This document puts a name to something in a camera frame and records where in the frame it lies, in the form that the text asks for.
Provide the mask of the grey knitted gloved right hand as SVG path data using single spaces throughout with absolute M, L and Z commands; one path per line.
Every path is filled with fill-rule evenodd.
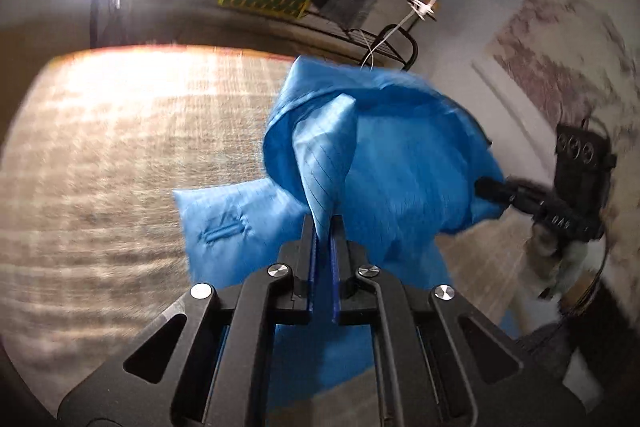
M 579 241 L 562 242 L 543 225 L 532 226 L 525 244 L 525 283 L 541 300 L 560 299 L 568 312 L 587 295 L 596 272 L 586 265 L 589 248 Z

